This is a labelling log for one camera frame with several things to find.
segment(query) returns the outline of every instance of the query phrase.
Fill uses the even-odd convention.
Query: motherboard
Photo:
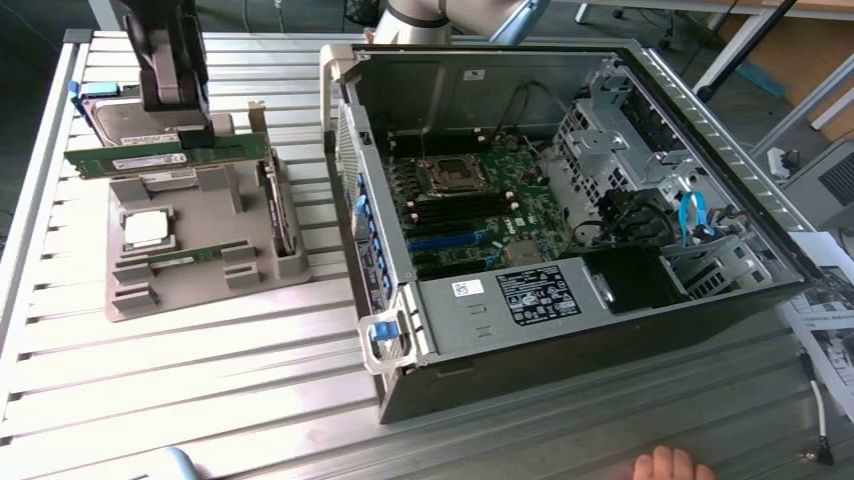
[[[560,208],[520,135],[499,132],[479,153],[387,159],[421,280],[556,259],[570,244]]]

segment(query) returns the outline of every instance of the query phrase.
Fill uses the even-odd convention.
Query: floor
[[[288,32],[359,32],[361,27],[341,22],[340,0],[285,0],[285,28]],[[236,0],[199,0],[201,27],[205,31],[243,31],[241,2]],[[255,32],[279,31],[279,22],[272,1],[253,0],[248,3],[248,23]],[[635,38],[646,46],[655,46],[663,36],[662,12],[627,10],[622,19],[611,16],[611,9],[592,9],[588,24],[572,21],[576,6],[555,3],[536,25],[532,35],[558,37],[618,37]],[[96,28],[85,0],[4,0],[0,3],[0,65],[13,75],[0,76],[0,235],[10,225],[22,182],[29,151],[38,126],[44,97],[49,85],[56,49],[65,28]],[[683,19],[676,19],[676,32],[671,47],[663,51],[664,58],[676,70],[682,70],[694,53],[704,31]],[[710,45],[696,56],[684,78],[691,84],[711,63],[716,48]],[[791,105],[772,98],[743,78],[732,76],[710,102],[714,112],[727,125],[743,145],[755,143],[779,119],[791,110]],[[806,122],[792,129],[780,145],[800,151],[808,159],[827,146],[827,139],[812,131]],[[0,247],[4,237],[0,236]]]

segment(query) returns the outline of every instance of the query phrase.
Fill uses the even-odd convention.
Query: white sticker
[[[476,295],[483,293],[483,284],[480,280],[467,280],[464,282],[456,282],[451,284],[455,297],[464,297],[467,295]]]
[[[151,143],[177,142],[177,134],[143,135],[140,137],[124,137],[121,145],[148,145]]]
[[[168,153],[165,155],[153,155],[151,157],[124,158],[113,160],[112,166],[116,170],[131,170],[136,168],[156,167],[159,165],[175,165],[187,163],[187,155],[183,153]]]
[[[173,265],[184,265],[185,263],[192,263],[193,259],[192,257],[183,257],[183,258],[176,258],[173,260],[167,260],[164,262],[155,262],[152,264],[149,264],[148,266],[151,268],[165,268],[165,267],[171,267]]]
[[[143,183],[168,182],[169,180],[179,180],[181,178],[195,178],[195,170],[176,170],[172,172],[148,173],[140,175],[139,179]]]
[[[509,221],[508,218],[504,218],[504,226],[507,227],[507,233],[509,233],[511,235],[515,235],[516,229],[512,228],[512,222]]]
[[[463,72],[463,81],[483,80],[485,78],[485,70],[465,70]]]

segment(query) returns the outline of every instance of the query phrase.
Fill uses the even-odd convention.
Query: white cable
[[[818,388],[818,382],[810,380],[812,386],[812,393],[815,394],[815,403],[818,404],[818,434],[822,437],[827,436],[827,425],[824,424],[824,401],[822,400],[822,391]]]

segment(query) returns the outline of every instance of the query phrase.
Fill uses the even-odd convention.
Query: green ram stick
[[[200,263],[208,260],[216,260],[223,256],[223,249],[231,247],[243,247],[249,242],[240,240],[237,242],[223,243],[209,247],[192,248],[189,250],[179,250],[177,252],[160,253],[141,258],[132,258],[121,262],[116,262],[116,268],[129,267],[147,263],[151,268],[165,268],[187,263]]]
[[[68,162],[85,179],[263,160],[268,155],[263,133],[217,136],[212,148],[183,149],[180,142],[163,142],[65,152]]]

